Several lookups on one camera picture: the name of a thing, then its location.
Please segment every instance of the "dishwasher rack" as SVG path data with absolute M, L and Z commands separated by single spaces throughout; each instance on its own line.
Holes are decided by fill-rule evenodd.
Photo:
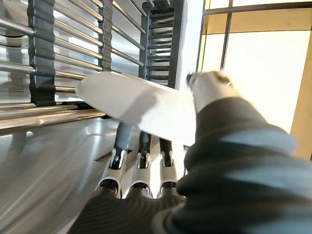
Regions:
M 11 112 L 8 108 L 14 108 L 17 118 L 4 118 L 0 120 L 0 133 L 8 133 L 13 130 L 27 130 L 30 128 L 79 121 L 97 117 L 104 117 L 105 114 L 94 109 L 80 108 L 79 103 L 55 101 L 55 93 L 74 94 L 75 88 L 56 85 L 56 79 L 82 80 L 85 74 L 55 69 L 55 62 L 69 64 L 72 66 L 87 69 L 92 72 L 114 71 L 111 68 L 111 54 L 119 56 L 127 61 L 143 67 L 144 63 L 127 55 L 126 53 L 112 47 L 112 31 L 123 39 L 145 51 L 145 47 L 136 42 L 127 33 L 123 32 L 112 22 L 112 11 L 116 9 L 128 22 L 130 22 L 143 35 L 145 30 L 126 11 L 124 11 L 113 0 L 90 0 L 86 3 L 81 0 L 69 0 L 69 2 L 83 10 L 85 13 L 97 20 L 98 24 L 89 22 L 84 17 L 71 11 L 68 7 L 55 2 L 54 0 L 29 0 L 27 7 L 28 25 L 15 22 L 4 17 L 0 18 L 0 27 L 12 30 L 29 37 L 29 65 L 0 60 L 0 71 L 26 73 L 30 76 L 31 102 L 29 103 L 2 103 L 0 109 L 6 113 Z M 146 17 L 141 7 L 130 0 L 132 5 Z M 93 37 L 83 30 L 69 26 L 59 19 L 55 19 L 53 11 L 63 14 L 65 17 L 74 20 L 80 26 L 91 30 L 96 37 Z M 80 46 L 77 43 L 66 41 L 54 35 L 54 29 L 62 30 L 77 39 L 97 46 L 98 51 Z M 69 51 L 77 52 L 89 59 L 96 59 L 94 62 L 77 59 L 69 55 L 56 53 L 54 46 L 59 46 Z

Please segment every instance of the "robotic hand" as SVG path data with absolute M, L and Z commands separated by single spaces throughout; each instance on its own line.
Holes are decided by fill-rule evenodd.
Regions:
M 119 177 L 104 172 L 69 233 L 311 233 L 311 166 L 291 157 L 295 140 L 268 124 L 221 74 L 193 74 L 188 82 L 196 110 L 196 141 L 184 160 L 188 174 L 175 183 L 164 142 L 166 181 L 152 199 L 150 137 L 142 133 L 127 198 L 117 198 Z

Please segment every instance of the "metal bar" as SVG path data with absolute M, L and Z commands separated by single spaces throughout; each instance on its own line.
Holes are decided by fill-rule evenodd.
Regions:
M 96 18 L 98 21 L 103 21 L 103 16 L 101 16 L 98 12 L 94 11 L 91 7 L 80 0 L 69 0 L 73 5 L 79 7 L 81 10 L 88 13 L 90 16 Z
M 147 2 L 151 5 L 151 7 L 152 7 L 152 8 L 154 8 L 154 7 L 155 7 L 155 5 L 154 5 L 154 3 L 153 3 L 153 1 L 152 1 L 152 0 L 147 0 Z
M 171 45 L 149 45 L 147 46 L 147 49 L 153 50 L 153 49 L 169 49 L 171 48 Z
M 22 65 L 22 64 L 13 63 L 13 62 L 6 62 L 6 61 L 0 61 L 0 70 L 24 72 L 26 74 L 35 73 L 35 69 L 32 66 Z M 86 77 L 85 75 L 82 75 L 82 74 L 62 72 L 62 71 L 56 71 L 55 76 L 58 78 L 71 78 L 71 79 L 79 79 L 79 80 L 82 80 Z
M 70 78 L 70 79 L 82 80 L 86 77 L 86 75 L 71 73 L 71 72 L 55 71 L 55 77 L 56 78 Z
M 233 6 L 233 0 L 230 0 L 229 1 L 229 8 L 232 6 Z M 223 71 L 224 71 L 224 64 L 225 64 L 226 52 L 228 50 L 229 35 L 230 35 L 230 29 L 231 29 L 231 21 L 232 21 L 232 13 L 228 13 L 228 17 L 226 20 L 224 42 L 223 42 L 221 65 L 220 65 L 220 72 L 221 73 L 223 73 Z
M 168 28 L 168 30 L 165 30 L 165 31 L 162 31 L 162 32 L 152 32 L 152 36 L 164 35 L 164 34 L 172 34 L 172 29 Z
M 170 58 L 167 58 L 167 59 L 157 59 L 157 60 L 152 61 L 152 63 L 154 63 L 154 62 L 170 62 Z
M 153 45 L 162 45 L 162 44 L 171 44 L 172 40 L 159 40 L 159 41 L 154 41 Z
M 113 54 L 118 55 L 119 57 L 122 57 L 122 58 L 124 58 L 130 62 L 133 62 L 133 63 L 139 65 L 139 66 L 144 66 L 143 62 L 140 62 L 139 60 L 136 60 L 135 58 L 133 58 L 133 57 L 117 50 L 117 49 L 111 48 L 109 51 L 112 52 Z
M 209 10 L 204 11 L 204 15 L 216 15 L 216 14 L 226 14 L 226 13 L 228 14 L 228 13 L 248 12 L 248 11 L 298 9 L 298 8 L 312 8 L 312 1 L 271 3 L 271 4 L 259 4 L 259 5 L 235 6 L 235 7 L 209 9 Z
M 0 103 L 0 109 L 2 108 L 29 108 L 35 107 L 36 105 L 32 102 L 12 102 L 12 103 Z
M 66 23 L 63 23 L 62 21 L 59 21 L 58 19 L 55 19 L 55 23 L 54 26 L 60 30 L 63 30 L 66 33 L 70 33 L 74 36 L 76 36 L 78 39 L 82 39 L 85 40 L 93 45 L 97 45 L 98 47 L 102 47 L 103 43 L 101 41 L 99 41 L 96 38 L 93 38 L 79 30 L 77 30 L 76 28 L 73 28 L 69 25 L 67 25 Z
M 147 68 L 153 71 L 169 71 L 169 66 L 147 66 Z
M 85 62 L 82 60 L 78 60 L 75 58 L 70 58 L 70 57 L 67 57 L 64 55 L 60 55 L 60 54 L 55 54 L 55 61 L 64 62 L 64 63 L 71 64 L 74 66 L 88 68 L 88 69 L 92 69 L 92 70 L 96 70 L 96 71 L 103 71 L 103 68 L 98 66 L 98 65 L 95 65 L 95 64 L 92 64 L 89 62 Z
M 154 28 L 169 28 L 169 27 L 173 27 L 173 23 L 158 23 L 158 24 L 152 24 L 150 25 L 150 29 L 154 29 Z
M 112 30 L 114 30 L 117 34 L 125 38 L 127 41 L 135 45 L 140 50 L 145 50 L 144 46 L 140 45 L 138 42 L 136 42 L 134 39 L 132 39 L 128 34 L 123 32 L 121 29 L 117 28 L 115 25 L 113 25 Z
M 100 9 L 104 7 L 103 3 L 100 2 L 99 0 L 90 0 L 90 2 L 92 2 L 95 6 L 99 7 Z
M 96 59 L 102 59 L 102 55 L 100 55 L 99 53 L 96 53 L 94 51 L 85 49 L 85 48 L 83 48 L 81 46 L 78 46 L 78 45 L 75 45 L 75 44 L 73 44 L 71 42 L 65 41 L 65 40 L 63 40 L 61 38 L 56 38 L 55 37 L 54 44 L 58 45 L 58 46 L 61 46 L 63 48 L 72 50 L 72 51 L 76 51 L 76 52 L 84 54 L 84 55 L 91 56 L 91 57 L 96 58 Z
M 4 17 L 0 17 L 0 26 L 6 29 L 17 30 L 28 36 L 32 36 L 34 34 L 34 31 L 31 27 L 24 26 L 20 23 L 16 23 L 13 20 L 6 19 Z
M 24 72 L 26 74 L 32 74 L 35 72 L 35 69 L 32 66 L 26 66 L 14 62 L 0 61 L 0 70 L 1 71 L 17 71 Z
M 148 36 L 148 39 L 162 39 L 162 38 L 172 38 L 172 34 L 151 35 L 151 36 Z
M 28 115 L 38 114 L 55 111 L 68 111 L 77 109 L 76 105 L 59 105 L 59 106 L 45 106 L 45 107 L 30 107 L 25 109 L 11 109 L 11 110 L 0 110 L 0 117 L 7 117 L 12 115 Z
M 174 12 L 167 12 L 167 13 L 160 13 L 160 14 L 150 15 L 150 18 L 151 19 L 154 19 L 154 18 L 164 18 L 164 17 L 173 16 L 173 15 L 174 15 Z
M 60 93 L 75 93 L 76 88 L 66 86 L 55 86 L 56 91 Z
M 170 55 L 163 55 L 163 56 L 148 56 L 147 59 L 170 59 Z
M 146 33 L 144 29 L 127 13 L 125 12 L 115 1 L 113 7 L 119 11 L 134 27 L 136 27 L 141 33 Z
M 0 133 L 9 133 L 17 130 L 28 130 L 37 127 L 68 123 L 103 117 L 105 114 L 98 110 L 66 111 L 65 113 L 49 113 L 41 116 L 22 117 L 0 120 Z
M 94 31 L 96 33 L 99 33 L 99 34 L 103 34 L 103 30 L 102 29 L 100 29 L 99 27 L 97 27 L 94 24 L 90 23 L 89 21 L 87 21 L 86 19 L 81 17 L 80 15 L 72 12 L 68 8 L 64 7 L 63 5 L 55 2 L 54 9 L 56 11 L 62 13 L 63 15 L 67 16 L 68 18 L 70 18 L 70 19 L 80 23 L 81 25 L 91 29 L 92 31 Z
M 164 53 L 171 53 L 171 50 L 158 50 L 158 51 L 151 53 L 150 55 L 157 55 L 157 54 L 164 54 Z
M 142 7 L 140 7 L 135 0 L 130 0 L 130 2 L 132 3 L 132 5 L 137 9 L 137 11 L 140 12 L 140 14 L 143 17 L 147 17 L 147 14 L 145 13 L 145 11 L 143 11 Z
M 146 76 L 147 79 L 159 79 L 159 80 L 167 80 L 168 76 L 156 76 L 156 75 L 148 75 Z

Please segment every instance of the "stainless steel surface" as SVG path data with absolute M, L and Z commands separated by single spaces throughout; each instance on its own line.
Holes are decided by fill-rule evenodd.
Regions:
M 85 62 L 82 60 L 78 60 L 75 58 L 70 58 L 64 55 L 60 55 L 60 54 L 55 54 L 55 61 L 59 61 L 59 62 L 64 62 L 64 63 L 68 63 L 74 66 L 79 66 L 79 67 L 84 67 L 84 68 L 88 68 L 88 69 L 93 69 L 96 71 L 102 71 L 103 68 L 95 65 L 95 64 L 91 64 L 89 62 Z
M 91 7 L 89 7 L 87 4 L 83 3 L 80 0 L 69 0 L 72 4 L 76 5 L 80 9 L 84 10 L 86 13 L 88 13 L 90 16 L 96 18 L 98 21 L 103 21 L 103 16 L 101 16 L 98 12 L 93 10 Z
M 11 133 L 17 130 L 28 130 L 32 128 L 49 126 L 54 124 L 103 117 L 104 115 L 105 114 L 103 112 L 97 110 L 82 110 L 82 111 L 67 111 L 61 114 L 50 113 L 41 116 L 4 119 L 0 120 L 0 134 Z
M 91 37 L 79 30 L 77 30 L 76 28 L 71 27 L 70 25 L 67 25 L 66 23 L 63 23 L 61 21 L 59 21 L 58 19 L 55 19 L 55 24 L 54 26 L 58 29 L 61 29 L 67 33 L 70 33 L 80 39 L 83 39 L 91 44 L 97 45 L 98 47 L 102 47 L 103 43 L 101 41 L 99 41 L 98 39 Z
M 30 107 L 25 109 L 5 109 L 0 110 L 0 118 L 3 117 L 25 117 L 28 114 L 39 116 L 46 112 L 68 111 L 74 110 L 78 107 L 76 105 L 60 105 L 60 106 L 46 106 L 46 107 Z
M 77 21 L 81 25 L 91 29 L 92 31 L 103 34 L 103 30 L 100 29 L 99 27 L 95 26 L 94 24 L 90 23 L 80 15 L 74 13 L 70 9 L 66 8 L 65 6 L 59 4 L 58 2 L 55 2 L 54 9 L 57 10 L 58 12 L 62 13 L 63 15 L 67 16 L 68 18 Z
M 77 73 L 71 73 L 71 72 L 61 72 L 61 71 L 55 71 L 55 76 L 57 78 L 71 78 L 71 79 L 78 79 L 82 80 L 85 78 L 85 75 L 77 74 Z
M 66 87 L 66 86 L 55 86 L 57 92 L 62 92 L 62 93 L 75 93 L 74 87 Z
M 95 160 L 112 150 L 118 124 L 96 118 L 0 136 L 0 233 L 67 233 L 101 178 L 105 164 Z
M 115 1 L 113 1 L 113 7 L 119 11 L 134 27 L 136 27 L 141 33 L 146 33 L 144 29 L 127 13 L 125 12 Z

